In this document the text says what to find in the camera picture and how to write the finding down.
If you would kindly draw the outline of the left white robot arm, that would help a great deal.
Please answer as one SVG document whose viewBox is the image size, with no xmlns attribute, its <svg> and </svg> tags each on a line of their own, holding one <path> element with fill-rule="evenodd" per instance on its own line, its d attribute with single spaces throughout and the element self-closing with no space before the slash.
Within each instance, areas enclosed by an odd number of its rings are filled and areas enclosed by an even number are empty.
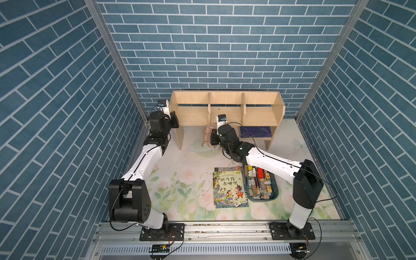
<svg viewBox="0 0 416 260">
<path fill-rule="evenodd" d="M 165 153 L 171 129 L 179 128 L 179 120 L 175 112 L 155 111 L 151 113 L 149 123 L 149 134 L 140 156 L 127 173 L 112 180 L 108 186 L 109 220 L 161 230 L 167 216 L 152 209 L 146 179 Z"/>
</svg>

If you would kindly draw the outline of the pink striped cloth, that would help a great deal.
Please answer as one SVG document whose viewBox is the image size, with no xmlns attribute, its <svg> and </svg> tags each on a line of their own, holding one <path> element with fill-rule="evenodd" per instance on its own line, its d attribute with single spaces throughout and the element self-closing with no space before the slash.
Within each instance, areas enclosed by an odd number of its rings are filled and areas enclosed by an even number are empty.
<svg viewBox="0 0 416 260">
<path fill-rule="evenodd" d="M 207 145 L 208 147 L 211 147 L 211 148 L 217 147 L 216 145 L 211 144 L 211 134 L 212 134 L 212 131 L 216 129 L 217 129 L 216 122 L 206 125 L 206 127 L 203 130 L 204 136 L 203 136 L 203 141 L 201 143 L 201 146 Z"/>
</svg>

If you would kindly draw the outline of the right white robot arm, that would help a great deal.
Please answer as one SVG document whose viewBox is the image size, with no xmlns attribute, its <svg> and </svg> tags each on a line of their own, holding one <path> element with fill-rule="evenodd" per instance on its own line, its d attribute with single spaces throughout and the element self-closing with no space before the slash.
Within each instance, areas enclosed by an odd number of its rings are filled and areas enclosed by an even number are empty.
<svg viewBox="0 0 416 260">
<path fill-rule="evenodd" d="M 232 160 L 266 170 L 290 183 L 294 206 L 287 227 L 296 231 L 305 227 L 324 186 L 312 161 L 292 161 L 263 151 L 241 141 L 228 123 L 212 130 L 210 143 L 220 145 Z"/>
</svg>

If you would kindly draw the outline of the light wooden bookshelf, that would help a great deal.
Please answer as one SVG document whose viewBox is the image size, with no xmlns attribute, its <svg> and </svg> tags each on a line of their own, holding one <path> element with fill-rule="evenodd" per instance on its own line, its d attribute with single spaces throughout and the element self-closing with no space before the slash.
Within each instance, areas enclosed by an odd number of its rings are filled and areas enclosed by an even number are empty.
<svg viewBox="0 0 416 260">
<path fill-rule="evenodd" d="M 216 122 L 220 114 L 225 114 L 228 122 L 270 127 L 271 137 L 263 139 L 266 149 L 270 150 L 286 106 L 280 92 L 174 91 L 170 110 L 179 119 L 180 128 L 174 130 L 179 149 L 183 146 L 184 127 L 206 126 Z"/>
</svg>

